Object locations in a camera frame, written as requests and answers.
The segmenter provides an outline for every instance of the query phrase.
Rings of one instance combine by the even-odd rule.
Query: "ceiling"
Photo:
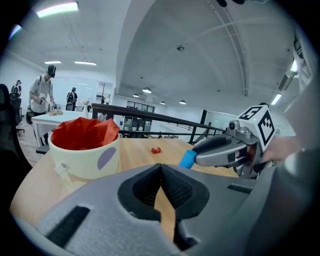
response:
[[[184,99],[217,111],[271,103],[294,59],[293,21],[272,1],[227,3],[157,0],[129,48],[118,93],[145,99],[148,86],[154,103]],[[299,93],[298,79],[281,93],[275,107],[283,111]]]
[[[33,11],[68,3],[69,0],[39,1]],[[38,18],[30,13],[9,41],[8,49],[45,68],[45,61],[62,61],[59,70],[86,70],[115,79],[118,45],[131,0],[78,0],[79,11]],[[73,61],[95,62],[97,66]]]

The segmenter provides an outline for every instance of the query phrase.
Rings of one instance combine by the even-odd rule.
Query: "red tissue paper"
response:
[[[78,119],[62,122],[52,133],[51,142],[65,150],[91,150],[118,138],[120,128],[112,119]]]

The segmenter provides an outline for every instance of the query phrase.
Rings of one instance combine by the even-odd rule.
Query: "robotic arm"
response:
[[[225,134],[195,146],[194,162],[201,166],[233,166],[241,178],[254,178],[257,174],[253,167],[261,163],[263,152],[274,135],[269,108],[251,106],[229,123]],[[249,146],[253,149],[250,157],[247,156]]]

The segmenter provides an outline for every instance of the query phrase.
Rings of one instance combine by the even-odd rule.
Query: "purple circle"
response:
[[[101,170],[110,161],[110,159],[113,157],[116,151],[117,150],[115,147],[110,147],[100,155],[97,162],[98,170]]]

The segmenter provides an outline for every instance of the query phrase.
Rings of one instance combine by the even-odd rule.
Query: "white table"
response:
[[[35,139],[38,146],[41,146],[40,137],[50,132],[62,122],[70,121],[82,117],[82,112],[63,110],[63,114],[48,115],[42,114],[32,117],[32,124],[35,133]],[[88,113],[88,118],[92,118],[92,113]]]

